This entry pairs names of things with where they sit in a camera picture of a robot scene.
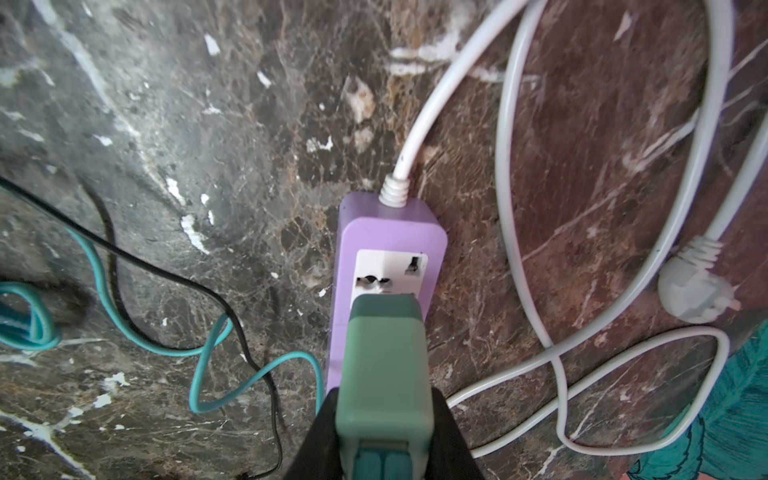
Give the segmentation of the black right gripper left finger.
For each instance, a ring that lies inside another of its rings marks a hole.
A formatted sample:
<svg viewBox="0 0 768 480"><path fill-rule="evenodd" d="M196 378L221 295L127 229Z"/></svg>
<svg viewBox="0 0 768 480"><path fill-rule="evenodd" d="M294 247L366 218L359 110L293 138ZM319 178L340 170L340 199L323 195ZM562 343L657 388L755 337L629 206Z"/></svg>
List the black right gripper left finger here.
<svg viewBox="0 0 768 480"><path fill-rule="evenodd" d="M340 442L335 418L338 388L324 399L292 464L283 476L285 480L336 480L342 478Z"/></svg>

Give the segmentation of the green charger plug adapter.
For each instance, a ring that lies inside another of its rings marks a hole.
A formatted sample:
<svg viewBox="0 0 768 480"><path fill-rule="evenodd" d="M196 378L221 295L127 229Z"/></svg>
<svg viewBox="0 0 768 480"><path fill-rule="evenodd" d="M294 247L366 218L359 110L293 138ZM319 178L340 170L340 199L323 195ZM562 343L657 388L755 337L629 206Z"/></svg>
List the green charger plug adapter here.
<svg viewBox="0 0 768 480"><path fill-rule="evenodd" d="M346 478L424 478L434 423L418 300L359 296L350 311L335 414Z"/></svg>

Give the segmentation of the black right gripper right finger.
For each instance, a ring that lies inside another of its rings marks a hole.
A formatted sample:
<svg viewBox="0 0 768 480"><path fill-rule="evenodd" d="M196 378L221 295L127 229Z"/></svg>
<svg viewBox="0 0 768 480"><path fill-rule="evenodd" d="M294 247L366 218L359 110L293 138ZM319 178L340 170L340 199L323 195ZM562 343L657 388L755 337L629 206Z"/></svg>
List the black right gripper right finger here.
<svg viewBox="0 0 768 480"><path fill-rule="evenodd" d="M442 392L431 388L434 432L429 449L427 479L484 480Z"/></svg>

